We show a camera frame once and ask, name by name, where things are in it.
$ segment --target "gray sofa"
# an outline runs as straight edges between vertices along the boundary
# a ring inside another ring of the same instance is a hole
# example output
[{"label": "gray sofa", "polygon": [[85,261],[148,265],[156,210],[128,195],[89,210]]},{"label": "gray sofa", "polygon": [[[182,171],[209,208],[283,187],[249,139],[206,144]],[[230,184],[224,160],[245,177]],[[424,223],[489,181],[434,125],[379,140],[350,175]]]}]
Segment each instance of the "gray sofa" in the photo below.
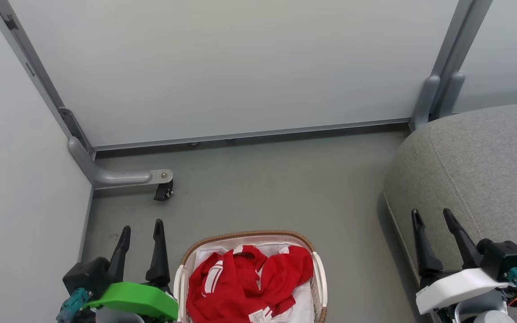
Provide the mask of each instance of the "gray sofa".
[{"label": "gray sofa", "polygon": [[[414,208],[447,270],[460,269],[462,260],[445,207],[474,242],[517,243],[517,105],[457,114],[415,131],[386,174],[384,195],[416,278]],[[509,313],[517,322],[517,309]]]}]

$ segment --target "caster wheel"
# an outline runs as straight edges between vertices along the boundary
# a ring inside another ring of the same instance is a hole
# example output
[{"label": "caster wheel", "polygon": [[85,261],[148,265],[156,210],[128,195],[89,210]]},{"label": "caster wheel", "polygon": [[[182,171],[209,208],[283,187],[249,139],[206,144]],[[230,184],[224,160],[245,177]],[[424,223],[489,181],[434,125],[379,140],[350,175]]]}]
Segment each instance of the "caster wheel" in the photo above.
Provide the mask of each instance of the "caster wheel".
[{"label": "caster wheel", "polygon": [[159,184],[157,186],[157,191],[154,193],[153,200],[156,201],[166,201],[173,196],[173,181],[171,180],[165,184]]}]

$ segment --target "white wall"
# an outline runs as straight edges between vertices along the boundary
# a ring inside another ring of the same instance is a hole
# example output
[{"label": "white wall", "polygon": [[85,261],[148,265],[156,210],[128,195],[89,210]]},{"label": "white wall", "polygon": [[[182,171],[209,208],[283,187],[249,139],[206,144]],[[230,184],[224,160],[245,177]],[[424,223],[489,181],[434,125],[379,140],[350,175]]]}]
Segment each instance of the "white wall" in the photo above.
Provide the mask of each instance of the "white wall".
[{"label": "white wall", "polygon": [[461,71],[454,112],[517,104],[517,1],[492,2]]},{"label": "white wall", "polygon": [[457,0],[10,0],[94,146],[408,118]]},{"label": "white wall", "polygon": [[91,186],[0,31],[0,322],[53,322]]}]

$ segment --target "cable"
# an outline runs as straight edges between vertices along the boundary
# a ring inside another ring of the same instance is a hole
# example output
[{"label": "cable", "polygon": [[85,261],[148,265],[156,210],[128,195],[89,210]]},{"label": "cable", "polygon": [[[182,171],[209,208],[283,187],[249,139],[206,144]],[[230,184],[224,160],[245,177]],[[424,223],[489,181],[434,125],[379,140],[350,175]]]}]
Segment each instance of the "cable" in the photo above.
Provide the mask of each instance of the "cable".
[{"label": "cable", "polygon": [[510,302],[510,304],[508,304],[508,306],[512,306],[512,304],[514,304],[515,302],[517,302],[517,297],[516,297],[516,298],[514,298],[514,299]]}]

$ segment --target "robotic arm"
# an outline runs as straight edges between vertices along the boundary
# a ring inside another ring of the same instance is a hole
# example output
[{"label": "robotic arm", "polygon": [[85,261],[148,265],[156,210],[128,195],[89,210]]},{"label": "robotic arm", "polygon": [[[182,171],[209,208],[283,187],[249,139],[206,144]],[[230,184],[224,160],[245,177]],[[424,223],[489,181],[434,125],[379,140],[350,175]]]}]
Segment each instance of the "robotic arm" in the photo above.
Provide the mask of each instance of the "robotic arm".
[{"label": "robotic arm", "polygon": [[115,317],[115,321],[164,323],[177,319],[179,304],[168,286],[171,281],[166,255],[165,228],[156,220],[154,250],[146,283],[123,281],[125,255],[129,251],[131,228],[123,228],[111,260],[98,257],[89,263],[78,262],[65,274],[63,283],[70,293],[56,317],[57,323],[100,322],[102,317]]},{"label": "robotic arm", "polygon": [[413,210],[420,314],[443,323],[513,323],[508,307],[517,307],[517,244],[482,239],[475,245],[449,209],[443,215],[464,263],[461,271],[443,270],[426,238],[422,217]]}]

